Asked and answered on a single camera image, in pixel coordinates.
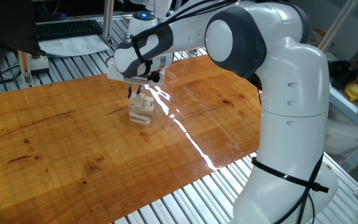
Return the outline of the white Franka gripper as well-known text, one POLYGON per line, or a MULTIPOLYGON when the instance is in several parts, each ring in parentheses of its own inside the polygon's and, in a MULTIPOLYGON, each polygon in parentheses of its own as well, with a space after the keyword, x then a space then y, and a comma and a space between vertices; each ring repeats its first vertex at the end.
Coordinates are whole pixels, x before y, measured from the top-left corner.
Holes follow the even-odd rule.
POLYGON ((150 72, 148 75, 146 76, 136 76, 133 78, 126 78, 125 76, 123 76, 122 74, 120 74, 117 69, 116 66, 114 64, 114 58, 108 58, 106 60, 107 65, 108 65, 108 73, 107 73, 107 77, 111 80, 115 80, 115 81, 120 81, 120 82, 126 82, 128 83, 127 88, 128 88, 128 99, 131 98, 132 95, 132 84, 137 84, 138 89, 136 94, 139 95, 142 91, 143 85, 148 85, 148 86, 163 86, 165 84, 165 69, 164 68, 159 68, 155 71, 150 72))

